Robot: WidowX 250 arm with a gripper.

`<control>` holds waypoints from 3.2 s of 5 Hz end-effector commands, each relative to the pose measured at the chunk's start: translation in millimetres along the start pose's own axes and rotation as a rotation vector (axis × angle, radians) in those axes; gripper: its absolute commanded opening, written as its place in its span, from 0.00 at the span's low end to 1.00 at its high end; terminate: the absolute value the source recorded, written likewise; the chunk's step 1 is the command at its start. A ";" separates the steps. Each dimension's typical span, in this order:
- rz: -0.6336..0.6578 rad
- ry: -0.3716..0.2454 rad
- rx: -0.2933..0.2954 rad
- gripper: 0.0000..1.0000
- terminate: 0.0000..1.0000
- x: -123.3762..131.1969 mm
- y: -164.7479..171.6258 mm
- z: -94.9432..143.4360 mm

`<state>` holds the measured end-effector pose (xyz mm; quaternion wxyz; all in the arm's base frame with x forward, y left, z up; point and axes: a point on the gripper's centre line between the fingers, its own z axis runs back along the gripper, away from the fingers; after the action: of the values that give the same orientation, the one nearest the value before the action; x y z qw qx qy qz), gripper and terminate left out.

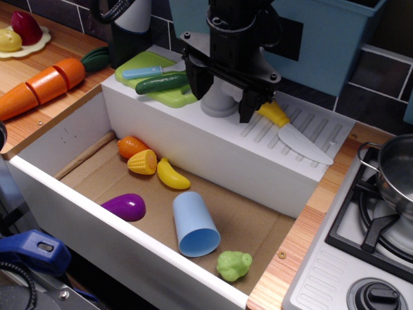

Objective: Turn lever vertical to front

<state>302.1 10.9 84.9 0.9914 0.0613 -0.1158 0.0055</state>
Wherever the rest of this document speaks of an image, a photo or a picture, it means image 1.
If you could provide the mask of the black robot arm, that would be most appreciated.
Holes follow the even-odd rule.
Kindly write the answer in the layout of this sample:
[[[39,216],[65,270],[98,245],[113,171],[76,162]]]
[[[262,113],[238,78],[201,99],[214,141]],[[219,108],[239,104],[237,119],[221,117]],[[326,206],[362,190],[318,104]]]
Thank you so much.
[[[181,34],[191,91],[205,114],[248,123],[281,79],[263,55],[281,39],[279,16],[271,1],[209,1],[206,12],[207,34]]]

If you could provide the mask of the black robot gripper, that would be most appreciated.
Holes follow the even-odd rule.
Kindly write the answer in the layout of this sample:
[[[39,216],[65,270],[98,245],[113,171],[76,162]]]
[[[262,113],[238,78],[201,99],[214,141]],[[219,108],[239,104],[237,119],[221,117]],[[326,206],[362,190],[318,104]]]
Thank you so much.
[[[209,1],[207,33],[183,32],[183,58],[193,95],[200,100],[218,77],[243,90],[239,122],[276,94],[277,75],[262,55],[281,39],[281,22],[271,1]]]

